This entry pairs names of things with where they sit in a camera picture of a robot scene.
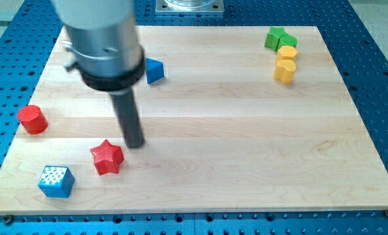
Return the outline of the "black pusher rod tool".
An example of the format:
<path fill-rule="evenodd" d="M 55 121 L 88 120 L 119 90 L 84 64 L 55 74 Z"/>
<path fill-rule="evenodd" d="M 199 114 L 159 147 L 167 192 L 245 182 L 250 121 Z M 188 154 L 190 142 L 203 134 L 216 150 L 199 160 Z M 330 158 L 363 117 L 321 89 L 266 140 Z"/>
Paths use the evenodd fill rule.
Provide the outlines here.
<path fill-rule="evenodd" d="M 114 111 L 120 124 L 125 144 L 130 149 L 144 145 L 144 135 L 132 88 L 110 94 Z"/>

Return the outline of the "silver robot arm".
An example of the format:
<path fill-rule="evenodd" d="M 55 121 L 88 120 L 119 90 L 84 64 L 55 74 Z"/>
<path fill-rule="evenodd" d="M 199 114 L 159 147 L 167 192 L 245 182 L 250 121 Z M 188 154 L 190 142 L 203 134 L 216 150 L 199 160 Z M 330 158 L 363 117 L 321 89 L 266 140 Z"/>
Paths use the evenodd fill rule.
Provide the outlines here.
<path fill-rule="evenodd" d="M 128 148 L 144 144 L 132 86 L 146 69 L 129 0 L 55 0 L 53 5 L 69 37 L 64 43 L 74 59 L 67 71 L 78 70 L 83 82 L 110 95 Z"/>

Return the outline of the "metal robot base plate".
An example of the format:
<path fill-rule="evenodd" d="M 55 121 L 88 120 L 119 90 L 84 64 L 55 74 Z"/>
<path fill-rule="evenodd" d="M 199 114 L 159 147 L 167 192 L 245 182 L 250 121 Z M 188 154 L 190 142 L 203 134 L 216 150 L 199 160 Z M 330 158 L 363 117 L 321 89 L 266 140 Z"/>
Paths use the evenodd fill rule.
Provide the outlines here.
<path fill-rule="evenodd" d="M 156 12 L 224 12 L 224 0 L 156 0 Z"/>

